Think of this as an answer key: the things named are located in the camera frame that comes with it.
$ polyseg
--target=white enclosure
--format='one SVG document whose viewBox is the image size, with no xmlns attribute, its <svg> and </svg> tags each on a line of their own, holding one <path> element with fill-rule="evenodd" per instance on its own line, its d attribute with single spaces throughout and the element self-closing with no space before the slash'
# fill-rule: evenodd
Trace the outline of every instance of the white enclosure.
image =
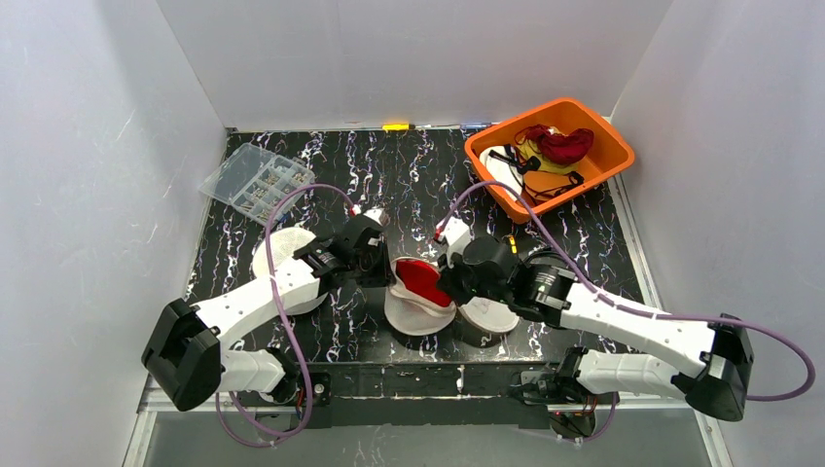
<svg viewBox="0 0 825 467">
<path fill-rule="evenodd" d="M 139 357 L 185 287 L 225 126 L 615 107 L 666 308 L 729 312 L 825 361 L 823 83 L 816 0 L 0 2 L 0 464 L 123 461 Z M 802 381 L 751 337 L 754 394 Z M 724 425 L 735 464 L 820 465 L 823 400 L 818 384 L 749 403 Z"/>
<path fill-rule="evenodd" d="M 624 176 L 668 311 L 727 312 L 825 361 L 825 4 L 677 0 L 613 124 L 636 150 Z M 804 379 L 751 333 L 752 394 Z M 736 465 L 822 465 L 825 391 L 748 403 L 724 424 Z"/>
<path fill-rule="evenodd" d="M 225 133 L 155 2 L 0 4 L 0 464 L 123 462 Z"/>
<path fill-rule="evenodd" d="M 159 0 L 224 126 L 609 115 L 670 0 Z"/>
</svg>

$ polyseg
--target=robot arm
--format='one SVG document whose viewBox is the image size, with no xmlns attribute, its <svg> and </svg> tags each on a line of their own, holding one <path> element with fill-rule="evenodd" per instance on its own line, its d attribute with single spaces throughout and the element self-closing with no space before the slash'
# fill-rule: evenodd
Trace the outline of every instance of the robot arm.
<svg viewBox="0 0 825 467">
<path fill-rule="evenodd" d="M 384 287 L 392 280 L 379 209 L 350 218 L 326 239 L 296 250 L 275 272 L 284 309 L 312 304 L 348 280 Z M 179 411 L 193 409 L 215 392 L 259 391 L 281 399 L 298 369 L 277 348 L 254 352 L 233 345 L 277 316 L 269 277 L 259 277 L 220 297 L 167 305 L 142 362 Z"/>
<path fill-rule="evenodd" d="M 509 245 L 450 219 L 437 240 L 438 286 L 463 305 L 473 297 L 506 304 L 518 316 L 560 329 L 576 329 L 623 342 L 642 354 L 614 355 L 568 349 L 561 365 L 536 388 L 545 398 L 572 390 L 589 396 L 616 391 L 685 399 L 694 409 L 727 421 L 743 417 L 753 352 L 741 328 L 663 321 L 615 309 L 633 304 L 657 315 L 664 311 L 599 292 L 599 300 L 564 262 L 525 263 Z"/>
</svg>

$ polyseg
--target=white shoe insole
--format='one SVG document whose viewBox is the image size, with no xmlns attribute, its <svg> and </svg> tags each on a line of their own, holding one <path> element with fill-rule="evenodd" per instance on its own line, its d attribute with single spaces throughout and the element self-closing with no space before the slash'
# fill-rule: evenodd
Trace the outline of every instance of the white shoe insole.
<svg viewBox="0 0 825 467">
<path fill-rule="evenodd" d="M 458 309 L 470 324 L 488 333 L 509 333 L 519 325 L 519 317 L 506 305 L 489 299 L 475 297 Z"/>
<path fill-rule="evenodd" d="M 408 336 L 427 336 L 446 328 L 455 318 L 455 303 L 438 306 L 409 291 L 395 272 L 399 260 L 423 261 L 418 258 L 396 258 L 390 263 L 396 282 L 387 287 L 384 294 L 384 313 L 389 324 Z"/>
<path fill-rule="evenodd" d="M 495 151 L 502 156 L 507 155 L 504 150 L 504 146 L 493 146 L 483 150 L 482 153 L 479 154 L 479 161 L 484 167 L 486 167 L 487 171 L 490 172 L 492 178 L 512 188 L 516 191 L 516 193 L 521 193 L 521 181 L 523 180 L 523 176 L 516 172 L 515 167 L 501 161 L 500 159 L 492 158 L 489 155 L 490 151 Z M 516 197 L 514 197 L 510 192 L 507 192 L 507 196 L 510 197 L 510 199 L 516 199 Z"/>
</svg>

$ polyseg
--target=orange plastic bin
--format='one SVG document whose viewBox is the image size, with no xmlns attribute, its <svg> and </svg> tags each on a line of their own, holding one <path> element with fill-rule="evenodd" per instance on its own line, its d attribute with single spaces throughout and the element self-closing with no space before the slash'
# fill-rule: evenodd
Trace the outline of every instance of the orange plastic bin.
<svg viewBox="0 0 825 467">
<path fill-rule="evenodd" d="M 479 154 L 483 150 L 490 146 L 516 144 L 516 134 L 536 124 L 555 126 L 565 133 L 570 133 L 577 128 L 589 128 L 594 135 L 591 149 L 579 162 L 578 172 L 585 179 L 585 183 L 563 195 L 533 205 L 533 210 L 539 216 L 598 186 L 630 167 L 635 160 L 633 150 L 615 128 L 578 100 L 565 97 L 536 107 L 507 122 L 491 126 L 471 136 L 464 143 L 464 151 L 470 158 L 476 176 L 483 181 L 493 180 L 486 167 L 479 161 Z M 517 200 L 510 199 L 503 188 L 486 188 L 514 222 L 523 224 L 530 220 L 527 210 Z"/>
</svg>

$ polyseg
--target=purple cable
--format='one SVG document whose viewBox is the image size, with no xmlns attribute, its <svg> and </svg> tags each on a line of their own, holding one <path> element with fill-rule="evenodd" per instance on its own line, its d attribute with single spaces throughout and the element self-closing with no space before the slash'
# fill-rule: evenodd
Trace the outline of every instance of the purple cable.
<svg viewBox="0 0 825 467">
<path fill-rule="evenodd" d="M 768 328 L 766 328 L 762 325 L 754 324 L 754 323 L 748 323 L 748 322 L 745 322 L 745 321 L 740 321 L 738 319 L 722 318 L 722 317 L 717 318 L 717 317 L 712 317 L 712 316 L 701 316 L 701 315 L 697 315 L 697 314 L 666 314 L 666 313 L 659 314 L 659 313 L 657 313 L 657 314 L 654 315 L 654 313 L 644 311 L 644 310 L 641 310 L 641 309 L 636 309 L 632 306 L 616 305 L 613 302 L 613 300 L 611 300 L 609 297 L 605 297 L 603 294 L 601 294 L 601 289 L 599 289 L 598 287 L 595 286 L 595 284 L 590 282 L 588 280 L 587 276 L 579 268 L 579 265 L 576 264 L 576 262 L 573 261 L 573 259 L 570 258 L 570 256 L 567 255 L 567 253 L 565 253 L 563 249 L 561 249 L 558 242 L 556 242 L 556 239 L 553 238 L 553 236 L 550 235 L 550 233 L 547 231 L 547 228 L 544 227 L 544 224 L 539 222 L 539 218 L 536 215 L 536 213 L 533 211 L 533 208 L 530 207 L 530 205 L 527 204 L 526 201 L 524 201 L 524 198 L 521 197 L 521 194 L 517 193 L 515 190 L 513 190 L 512 188 L 508 187 L 507 185 L 505 185 L 501 182 L 498 182 L 498 181 L 495 181 L 495 180 L 487 180 L 487 181 L 484 181 L 484 182 L 479 182 L 479 183 L 471 186 L 467 190 L 465 190 L 464 193 L 462 193 L 458 197 L 458 199 L 456 199 L 455 202 L 449 207 L 449 211 L 447 212 L 447 216 L 444 218 L 444 220 L 442 220 L 440 225 L 437 226 L 436 232 L 440 233 L 444 230 L 444 227 L 447 225 L 447 222 L 448 222 L 449 218 L 452 217 L 452 215 L 455 213 L 455 209 L 458 208 L 458 205 L 461 204 L 464 201 L 464 199 L 466 199 L 468 196 L 470 196 L 470 194 L 472 192 L 476 191 L 477 189 L 479 189 L 481 187 L 486 187 L 486 186 L 489 186 L 489 185 L 495 185 L 495 186 L 501 187 L 501 188 L 509 191 L 513 196 L 516 197 L 516 199 L 519 200 L 521 205 L 524 206 L 524 209 L 527 210 L 527 213 L 530 215 L 530 218 L 532 219 L 533 224 L 536 225 L 539 232 L 541 232 L 542 236 L 550 243 L 550 245 L 553 247 L 553 249 L 561 256 L 561 259 L 564 260 L 564 263 L 566 263 L 573 270 L 573 272 L 576 274 L 576 276 L 579 278 L 579 280 L 585 285 L 585 287 L 587 287 L 588 290 L 590 290 L 591 292 L 596 294 L 598 299 L 601 300 L 602 302 L 604 302 L 604 303 L 606 303 L 610 306 L 614 306 L 616 309 L 618 309 L 620 311 L 624 311 L 626 313 L 630 313 L 630 314 L 633 314 L 633 315 L 636 315 L 636 316 L 642 316 L 642 317 L 645 317 L 645 318 L 653 318 L 654 316 L 656 316 L 656 319 L 661 319 L 661 320 L 664 320 L 664 321 L 703 321 L 703 322 L 706 322 L 706 323 L 725 324 L 725 325 L 737 326 L 737 327 L 746 328 L 746 329 L 752 329 L 752 330 L 754 330 L 758 333 L 764 334 L 764 335 L 766 335 L 770 338 L 773 338 L 777 341 L 782 342 L 788 348 L 793 350 L 794 353 L 799 355 L 799 357 L 802 359 L 803 363 L 805 364 L 805 368 L 807 370 L 807 377 L 805 379 L 805 382 L 803 382 L 803 384 L 800 387 L 794 389 L 793 391 L 786 392 L 784 394 L 776 394 L 776 395 L 771 395 L 771 396 L 747 396 L 747 400 L 749 400 L 749 401 L 759 401 L 759 402 L 785 401 L 785 400 L 788 400 L 788 399 L 793 399 L 795 397 L 798 397 L 798 396 L 806 393 L 813 386 L 813 382 L 816 380 L 816 368 L 814 368 L 813 362 L 810 360 L 810 357 L 795 342 L 789 340 L 788 338 L 782 336 L 781 334 L 779 334 L 779 333 L 777 333 L 773 330 L 770 330 L 770 329 L 768 329 Z"/>
<path fill-rule="evenodd" d="M 273 430 L 273 429 L 265 426 L 264 424 L 258 422 L 258 420 L 255 419 L 255 416 L 253 414 L 249 413 L 246 409 L 243 408 L 243 406 L 240 405 L 240 401 L 237 400 L 237 395 L 233 392 L 230 392 L 230 398 L 232 399 L 235 408 L 237 409 L 237 411 L 241 415 L 243 415 L 244 418 L 246 418 L 247 421 L 249 421 L 249 423 L 251 423 L 253 426 L 255 426 L 255 428 L 258 428 L 259 430 L 263 431 L 264 433 L 267 433 L 269 435 L 276 436 L 276 437 L 280 438 L 279 440 L 273 442 L 272 444 L 267 444 L 267 447 L 283 443 L 284 441 L 286 441 L 290 437 L 295 436 L 298 433 L 301 433 L 301 431 L 303 431 L 304 428 L 306 428 L 306 425 L 309 423 L 309 418 L 312 415 L 312 397 L 311 397 L 312 381 L 309 378 L 309 367 L 306 365 L 306 359 L 304 358 L 304 353 L 301 351 L 301 346 L 298 343 L 298 339 L 295 337 L 295 332 L 292 330 L 292 326 L 290 326 L 289 317 L 287 316 L 286 310 L 284 309 L 284 305 L 283 305 L 283 301 L 281 300 L 281 296 L 278 293 L 278 284 L 277 284 L 277 282 L 275 282 L 275 263 L 274 263 L 274 260 L 272 259 L 272 245 L 271 245 L 271 241 L 269 240 L 269 235 L 271 234 L 272 227 L 275 224 L 275 213 L 280 211 L 281 207 L 283 207 L 283 205 L 286 203 L 286 201 L 288 201 L 289 199 L 297 196 L 298 194 L 301 194 L 301 193 L 306 192 L 308 190 L 314 190 L 316 188 L 328 188 L 330 190 L 333 190 L 334 192 L 338 193 L 339 195 L 341 195 L 343 197 L 343 199 L 344 199 L 344 201 L 346 202 L 347 205 L 349 205 L 350 207 L 354 206 L 354 204 L 352 202 L 352 199 L 350 199 L 349 196 L 346 193 L 344 193 L 341 189 L 339 189 L 337 187 L 333 187 L 332 185 L 326 185 L 326 184 L 323 184 L 323 183 L 313 183 L 313 184 L 310 184 L 310 185 L 306 185 L 304 187 L 300 187 L 299 189 L 295 190 L 294 192 L 289 193 L 286 197 L 284 197 L 281 201 L 279 201 L 278 204 L 276 204 L 275 207 L 272 209 L 272 211 L 269 213 L 269 217 L 267 218 L 267 225 L 264 228 L 264 245 L 267 248 L 267 265 L 269 266 L 269 282 L 270 282 L 270 285 L 272 286 L 272 298 L 275 301 L 275 305 L 278 308 L 278 315 L 281 318 L 281 323 L 283 324 L 284 330 L 286 331 L 286 335 L 289 338 L 289 342 L 290 342 L 290 344 L 292 344 L 292 347 L 295 349 L 295 356 L 296 356 L 296 359 L 298 360 L 298 365 L 301 367 L 301 374 L 304 377 L 304 388 L 305 388 L 305 391 L 307 393 L 306 410 L 304 412 L 304 416 L 301 417 L 301 421 L 298 423 L 298 426 L 296 426 L 292 430 L 289 430 L 289 431 Z M 215 404 L 220 405 L 219 402 L 218 402 L 217 396 L 216 396 L 216 399 L 215 399 Z M 223 413 L 220 411 L 220 408 L 218 408 L 218 417 L 221 421 L 221 425 L 224 427 L 224 430 L 234 440 L 238 441 L 239 443 L 241 443 L 245 446 L 249 446 L 249 447 L 252 447 L 252 448 L 264 448 L 264 446 L 260 446 L 260 444 L 244 441 L 244 440 L 240 439 L 240 437 L 235 435 L 235 433 L 229 428 L 226 421 L 224 420 L 224 416 L 223 416 Z"/>
<path fill-rule="evenodd" d="M 246 441 L 243 438 L 237 436 L 237 434 L 230 428 L 230 425 L 227 424 L 226 418 L 224 417 L 224 413 L 221 412 L 221 397 L 218 393 L 215 393 L 215 412 L 218 413 L 218 421 L 221 422 L 221 426 L 224 427 L 224 431 L 230 435 L 230 438 L 237 441 L 239 444 L 244 445 L 248 448 L 271 448 L 274 444 L 270 443 L 253 443 L 251 441 Z"/>
<path fill-rule="evenodd" d="M 607 415 L 607 419 L 604 420 L 604 424 L 601 425 L 601 428 L 598 429 L 595 433 L 588 436 L 587 438 L 582 438 L 583 443 L 588 443 L 590 441 L 595 441 L 598 437 L 604 434 L 607 431 L 607 427 L 610 426 L 610 423 L 613 422 L 613 415 L 616 414 L 616 404 L 619 404 L 619 394 L 613 393 L 613 401 L 610 403 L 610 413 Z"/>
</svg>

